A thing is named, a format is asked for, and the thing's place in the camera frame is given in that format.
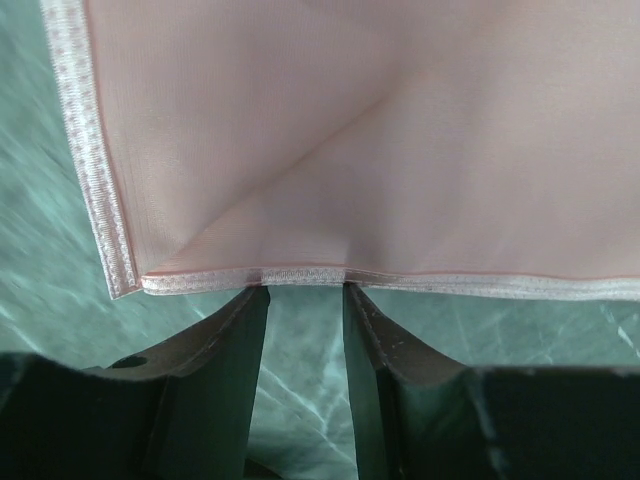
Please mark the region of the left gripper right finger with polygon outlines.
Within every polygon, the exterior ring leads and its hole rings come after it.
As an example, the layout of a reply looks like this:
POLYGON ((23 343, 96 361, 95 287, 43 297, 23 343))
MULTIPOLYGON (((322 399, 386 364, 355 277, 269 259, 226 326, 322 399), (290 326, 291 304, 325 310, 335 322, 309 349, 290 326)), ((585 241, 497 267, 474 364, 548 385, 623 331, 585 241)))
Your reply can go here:
POLYGON ((467 366, 342 294, 360 478, 638 477, 637 369, 467 366))

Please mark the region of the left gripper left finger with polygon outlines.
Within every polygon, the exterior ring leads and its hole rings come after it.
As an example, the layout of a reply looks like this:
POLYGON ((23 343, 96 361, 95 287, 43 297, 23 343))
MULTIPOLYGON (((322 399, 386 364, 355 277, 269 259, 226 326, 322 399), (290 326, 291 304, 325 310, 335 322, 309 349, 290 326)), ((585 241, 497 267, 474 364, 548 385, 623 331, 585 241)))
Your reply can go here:
POLYGON ((106 368, 1 356, 5 479, 240 479, 270 296, 248 288, 106 368))

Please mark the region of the pink satin napkin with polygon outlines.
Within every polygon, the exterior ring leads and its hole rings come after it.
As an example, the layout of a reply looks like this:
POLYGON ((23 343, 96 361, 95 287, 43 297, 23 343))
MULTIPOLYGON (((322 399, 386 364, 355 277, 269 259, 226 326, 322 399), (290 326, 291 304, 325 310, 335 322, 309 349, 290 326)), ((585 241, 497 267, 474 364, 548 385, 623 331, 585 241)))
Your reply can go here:
POLYGON ((635 1, 45 1, 112 297, 639 297, 635 1))

